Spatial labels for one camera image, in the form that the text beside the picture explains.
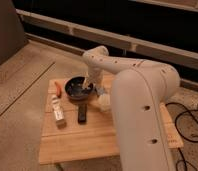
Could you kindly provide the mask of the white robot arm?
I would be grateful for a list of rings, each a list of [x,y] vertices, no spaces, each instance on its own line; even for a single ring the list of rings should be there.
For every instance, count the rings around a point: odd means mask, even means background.
[[[110,102],[123,171],[176,171],[160,104],[180,87],[166,63],[111,57],[106,47],[83,53],[91,82],[106,70],[114,75]]]

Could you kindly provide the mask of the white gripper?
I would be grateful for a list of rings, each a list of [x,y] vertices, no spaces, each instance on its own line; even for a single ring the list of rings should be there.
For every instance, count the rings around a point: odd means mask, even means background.
[[[102,83],[102,70],[97,67],[88,67],[88,77],[85,77],[82,89],[88,89],[89,84],[100,86]]]

